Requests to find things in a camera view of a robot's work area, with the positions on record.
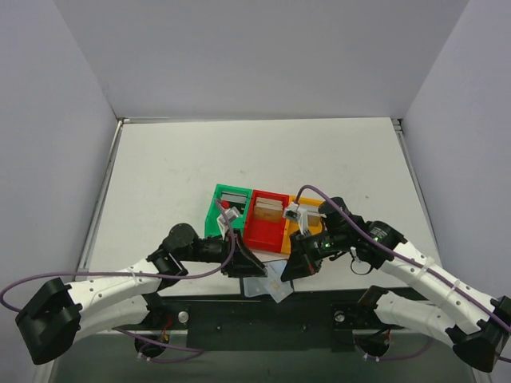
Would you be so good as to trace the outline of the pale translucent credit card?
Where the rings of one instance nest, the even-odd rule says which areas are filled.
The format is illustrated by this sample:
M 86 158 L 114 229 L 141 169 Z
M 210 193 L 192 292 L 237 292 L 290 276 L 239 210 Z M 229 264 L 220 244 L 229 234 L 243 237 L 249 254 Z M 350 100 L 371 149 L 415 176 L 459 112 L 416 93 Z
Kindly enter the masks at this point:
M 267 276 L 263 278 L 262 285 L 276 303 L 281 303 L 294 292 L 290 281 L 281 281 L 281 276 L 286 265 L 287 261 L 285 259 L 265 263 Z

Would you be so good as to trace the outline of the black card holder wallet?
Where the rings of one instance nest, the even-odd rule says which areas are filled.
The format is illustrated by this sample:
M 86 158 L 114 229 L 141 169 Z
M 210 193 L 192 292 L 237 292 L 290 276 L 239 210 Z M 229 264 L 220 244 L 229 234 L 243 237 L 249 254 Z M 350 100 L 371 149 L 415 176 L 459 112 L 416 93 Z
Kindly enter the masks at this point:
M 243 278 L 242 290 L 246 298 L 254 298 L 269 295 L 262 285 L 263 278 Z

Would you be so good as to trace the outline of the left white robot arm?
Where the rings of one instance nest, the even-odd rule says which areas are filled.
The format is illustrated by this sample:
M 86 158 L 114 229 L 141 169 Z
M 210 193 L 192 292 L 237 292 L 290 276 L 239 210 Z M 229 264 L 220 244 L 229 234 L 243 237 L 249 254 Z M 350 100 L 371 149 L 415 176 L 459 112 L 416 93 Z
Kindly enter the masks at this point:
M 164 319 L 158 293 L 188 275 L 186 262 L 219 263 L 229 278 L 266 274 L 240 230 L 202 239 L 191 225 L 179 223 L 152 254 L 117 275 L 45 282 L 15 318 L 32 362 L 43 365 L 74 342 L 109 328 L 158 327 Z

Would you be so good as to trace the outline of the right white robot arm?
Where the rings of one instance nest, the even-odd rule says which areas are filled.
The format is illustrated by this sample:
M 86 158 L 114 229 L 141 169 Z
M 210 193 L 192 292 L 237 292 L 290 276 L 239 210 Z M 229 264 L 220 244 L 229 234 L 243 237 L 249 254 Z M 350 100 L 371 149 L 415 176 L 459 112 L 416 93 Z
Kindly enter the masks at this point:
M 317 274 L 324 259 L 349 254 L 405 283 L 424 302 L 371 286 L 356 314 L 365 326 L 379 322 L 425 334 L 449 346 L 470 367 L 490 373 L 502 359 L 510 338 L 510 298 L 495 298 L 456 278 L 424 255 L 403 234 L 382 221 L 352 214 L 343 199 L 326 199 L 318 208 L 322 230 L 307 228 L 307 210 L 292 202 L 283 217 L 299 229 L 291 234 L 291 253 L 281 279 L 286 282 Z

